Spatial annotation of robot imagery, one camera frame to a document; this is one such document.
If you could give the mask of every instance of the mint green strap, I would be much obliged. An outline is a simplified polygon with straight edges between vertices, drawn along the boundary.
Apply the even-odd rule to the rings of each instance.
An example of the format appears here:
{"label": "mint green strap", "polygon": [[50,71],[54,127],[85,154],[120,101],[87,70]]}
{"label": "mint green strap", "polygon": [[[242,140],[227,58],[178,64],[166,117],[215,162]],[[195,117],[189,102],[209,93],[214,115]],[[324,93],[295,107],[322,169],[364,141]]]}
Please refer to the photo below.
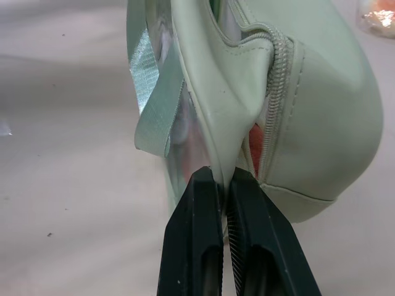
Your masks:
{"label": "mint green strap", "polygon": [[148,103],[159,77],[159,70],[147,28],[142,32],[130,58],[130,73],[135,83],[138,109],[141,113]]}
{"label": "mint green strap", "polygon": [[172,44],[155,88],[140,115],[135,132],[137,149],[160,157],[167,156],[170,132],[184,84],[180,60]]}

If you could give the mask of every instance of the bag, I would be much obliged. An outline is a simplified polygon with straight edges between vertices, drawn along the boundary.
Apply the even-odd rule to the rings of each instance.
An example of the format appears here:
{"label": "bag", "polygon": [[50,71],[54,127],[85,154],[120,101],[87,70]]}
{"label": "bag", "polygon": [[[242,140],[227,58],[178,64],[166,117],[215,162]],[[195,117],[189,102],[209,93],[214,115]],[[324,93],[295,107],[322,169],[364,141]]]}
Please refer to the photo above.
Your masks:
{"label": "bag", "polygon": [[225,192],[241,167],[303,221],[377,151],[378,86],[329,0],[131,0],[128,55],[135,145],[165,158],[173,207],[200,167]]}

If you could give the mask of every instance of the zipper teeth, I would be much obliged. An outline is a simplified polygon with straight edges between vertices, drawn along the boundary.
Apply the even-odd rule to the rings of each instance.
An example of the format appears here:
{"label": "zipper teeth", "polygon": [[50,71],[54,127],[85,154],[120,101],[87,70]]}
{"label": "zipper teeth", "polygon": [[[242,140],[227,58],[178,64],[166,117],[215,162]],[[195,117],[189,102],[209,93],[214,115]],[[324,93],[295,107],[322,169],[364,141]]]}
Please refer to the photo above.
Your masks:
{"label": "zipper teeth", "polygon": [[264,32],[258,32],[258,33],[254,33],[251,36],[248,36],[245,39],[242,39],[239,42],[234,42],[231,39],[229,39],[225,34],[222,33],[222,30],[220,29],[220,27],[218,26],[217,20],[214,17],[214,14],[212,13],[212,9],[210,7],[210,2],[208,0],[206,0],[206,5],[208,5],[208,10],[210,13],[210,17],[212,19],[212,23],[214,24],[215,29],[217,30],[218,34],[221,36],[221,39],[223,40],[223,42],[230,47],[238,47],[240,45],[246,44],[247,42],[250,42],[251,40],[254,39],[259,39],[259,38],[267,38],[267,34]]}
{"label": "zipper teeth", "polygon": [[[249,25],[238,0],[233,2],[245,25]],[[278,129],[280,125],[279,112],[282,110],[283,100],[286,96],[287,73],[288,73],[288,45],[290,40],[281,31],[266,23],[252,24],[253,28],[266,31],[264,38],[269,39],[274,47],[273,65],[268,73],[266,99],[268,106],[265,118],[264,143],[260,156],[258,180],[262,184],[265,181],[270,163],[277,144]]]}

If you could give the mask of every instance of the orange fabric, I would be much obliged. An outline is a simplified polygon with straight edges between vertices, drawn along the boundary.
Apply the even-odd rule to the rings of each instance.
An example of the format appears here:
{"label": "orange fabric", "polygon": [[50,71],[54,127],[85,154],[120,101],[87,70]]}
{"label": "orange fabric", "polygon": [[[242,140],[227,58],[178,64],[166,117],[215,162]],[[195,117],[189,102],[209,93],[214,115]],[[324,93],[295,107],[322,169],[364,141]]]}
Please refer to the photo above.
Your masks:
{"label": "orange fabric", "polygon": [[258,125],[254,125],[249,132],[249,148],[251,150],[252,162],[255,174],[258,175],[260,165],[260,155],[264,145],[264,133]]}
{"label": "orange fabric", "polygon": [[395,0],[377,0],[379,10],[395,11]]}

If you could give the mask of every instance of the plastic packaging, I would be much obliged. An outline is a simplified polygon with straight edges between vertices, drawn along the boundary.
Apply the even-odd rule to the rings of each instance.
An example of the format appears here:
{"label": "plastic packaging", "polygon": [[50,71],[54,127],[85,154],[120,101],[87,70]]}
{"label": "plastic packaging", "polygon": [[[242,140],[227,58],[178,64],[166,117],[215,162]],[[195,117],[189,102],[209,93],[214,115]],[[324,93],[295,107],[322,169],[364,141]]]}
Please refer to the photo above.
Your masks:
{"label": "plastic packaging", "polygon": [[367,33],[395,39],[395,0],[359,0],[357,24]]}

